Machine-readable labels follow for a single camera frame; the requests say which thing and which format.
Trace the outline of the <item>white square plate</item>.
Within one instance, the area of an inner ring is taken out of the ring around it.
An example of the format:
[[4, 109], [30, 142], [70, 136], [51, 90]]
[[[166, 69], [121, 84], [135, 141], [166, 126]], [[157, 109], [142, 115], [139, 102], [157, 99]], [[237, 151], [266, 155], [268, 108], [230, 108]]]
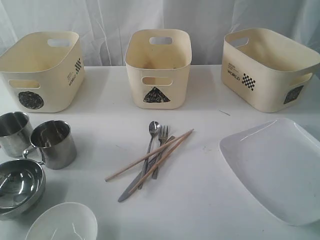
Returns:
[[219, 142], [226, 163], [248, 192], [291, 226], [320, 219], [320, 142], [298, 123], [279, 118]]

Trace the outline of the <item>steel fork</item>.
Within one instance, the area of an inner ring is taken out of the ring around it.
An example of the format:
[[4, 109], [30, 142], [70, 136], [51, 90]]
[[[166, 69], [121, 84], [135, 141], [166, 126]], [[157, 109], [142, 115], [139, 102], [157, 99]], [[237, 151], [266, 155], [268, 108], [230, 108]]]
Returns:
[[[160, 133], [158, 135], [158, 140], [159, 140], [160, 146], [165, 144], [165, 142], [168, 140], [168, 137], [169, 137], [169, 126], [168, 125], [161, 126]], [[157, 179], [158, 172], [159, 172], [159, 166], [157, 166], [156, 169], [153, 171], [151, 178]]]

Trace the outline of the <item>stainless steel bowl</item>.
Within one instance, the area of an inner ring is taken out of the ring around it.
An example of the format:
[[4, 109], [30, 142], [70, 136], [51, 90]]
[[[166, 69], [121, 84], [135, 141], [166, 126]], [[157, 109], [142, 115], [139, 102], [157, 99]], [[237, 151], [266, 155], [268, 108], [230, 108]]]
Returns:
[[0, 165], [0, 220], [7, 221], [30, 212], [46, 189], [46, 174], [41, 164], [25, 158]]

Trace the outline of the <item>cream bin with square mark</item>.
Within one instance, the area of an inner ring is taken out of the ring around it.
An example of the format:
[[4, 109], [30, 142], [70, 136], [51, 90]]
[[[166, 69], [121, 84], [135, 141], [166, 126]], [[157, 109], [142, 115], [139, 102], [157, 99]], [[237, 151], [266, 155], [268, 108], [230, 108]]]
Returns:
[[221, 81], [261, 112], [296, 104], [319, 67], [317, 51], [270, 29], [224, 37]]

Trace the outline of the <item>white backdrop curtain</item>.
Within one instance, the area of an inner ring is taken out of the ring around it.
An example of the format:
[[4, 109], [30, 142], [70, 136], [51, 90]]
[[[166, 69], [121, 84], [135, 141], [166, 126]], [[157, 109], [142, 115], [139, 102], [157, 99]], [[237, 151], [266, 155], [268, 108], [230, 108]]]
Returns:
[[179, 29], [191, 39], [192, 63], [222, 61], [224, 36], [248, 28], [278, 32], [320, 49], [317, 0], [3, 0], [0, 50], [42, 31], [79, 34], [86, 66], [122, 66], [133, 33]]

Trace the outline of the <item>steel spoon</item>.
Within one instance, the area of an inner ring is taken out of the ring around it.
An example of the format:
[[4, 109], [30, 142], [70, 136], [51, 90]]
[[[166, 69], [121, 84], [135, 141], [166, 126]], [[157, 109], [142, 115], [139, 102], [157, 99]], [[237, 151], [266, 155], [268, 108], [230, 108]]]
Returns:
[[[149, 145], [148, 145], [148, 149], [147, 149], [147, 154], [149, 154], [151, 152], [152, 142], [153, 142], [154, 137], [159, 132], [159, 127], [160, 127], [160, 124], [157, 121], [150, 122], [150, 124], [148, 126], [148, 130], [149, 130], [149, 134], [150, 134], [150, 141], [149, 141]], [[140, 179], [146, 174], [148, 161], [149, 161], [148, 157], [144, 159], [143, 167], [140, 172]]]

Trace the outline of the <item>cream bin with triangle mark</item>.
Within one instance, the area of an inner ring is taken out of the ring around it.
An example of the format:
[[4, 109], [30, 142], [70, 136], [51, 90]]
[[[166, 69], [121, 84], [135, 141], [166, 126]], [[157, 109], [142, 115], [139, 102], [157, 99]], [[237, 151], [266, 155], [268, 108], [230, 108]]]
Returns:
[[192, 47], [180, 29], [143, 29], [129, 41], [125, 65], [131, 96], [143, 109], [172, 110], [186, 99]]

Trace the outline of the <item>white ceramic bowl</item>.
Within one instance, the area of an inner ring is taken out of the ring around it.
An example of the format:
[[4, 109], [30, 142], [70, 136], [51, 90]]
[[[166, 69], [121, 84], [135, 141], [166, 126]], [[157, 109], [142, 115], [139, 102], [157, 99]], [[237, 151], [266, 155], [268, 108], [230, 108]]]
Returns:
[[95, 240], [98, 222], [86, 205], [64, 202], [42, 213], [27, 232], [27, 240]]

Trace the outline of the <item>steel table knife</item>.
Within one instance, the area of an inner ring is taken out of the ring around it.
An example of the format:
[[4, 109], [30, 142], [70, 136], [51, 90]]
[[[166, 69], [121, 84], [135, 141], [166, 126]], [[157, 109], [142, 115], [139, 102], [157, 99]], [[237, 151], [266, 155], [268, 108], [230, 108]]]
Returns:
[[[168, 147], [164, 148], [161, 150], [159, 153], [157, 153], [154, 157], [151, 158], [151, 160], [148, 161], [147, 165], [147, 171], [150, 170], [150, 168], [155, 164], [155, 162], [159, 159], [159, 156], [163, 154], [163, 152], [167, 149]], [[142, 172], [140, 172], [135, 179], [130, 183], [130, 185], [125, 189], [125, 191], [121, 194], [121, 196], [118, 199], [118, 202], [121, 203], [124, 200], [128, 199], [132, 194], [130, 193], [130, 190], [139, 182], [141, 178]]]

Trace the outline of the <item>cream bin with circle mark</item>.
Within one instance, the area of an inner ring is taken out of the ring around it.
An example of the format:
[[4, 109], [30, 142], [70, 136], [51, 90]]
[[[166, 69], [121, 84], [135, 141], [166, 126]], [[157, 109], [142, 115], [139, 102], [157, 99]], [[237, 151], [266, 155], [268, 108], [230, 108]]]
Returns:
[[0, 79], [25, 112], [66, 109], [84, 76], [80, 36], [72, 31], [30, 33], [0, 57]]

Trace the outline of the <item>steel mug with handle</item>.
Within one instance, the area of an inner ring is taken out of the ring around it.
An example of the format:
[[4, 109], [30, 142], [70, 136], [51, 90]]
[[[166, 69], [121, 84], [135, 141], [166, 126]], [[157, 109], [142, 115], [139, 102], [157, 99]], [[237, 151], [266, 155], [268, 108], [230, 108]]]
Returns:
[[59, 170], [70, 165], [77, 157], [77, 149], [71, 126], [63, 120], [49, 120], [38, 125], [29, 137], [30, 146], [22, 152], [26, 159], [36, 150], [41, 157], [40, 165]]

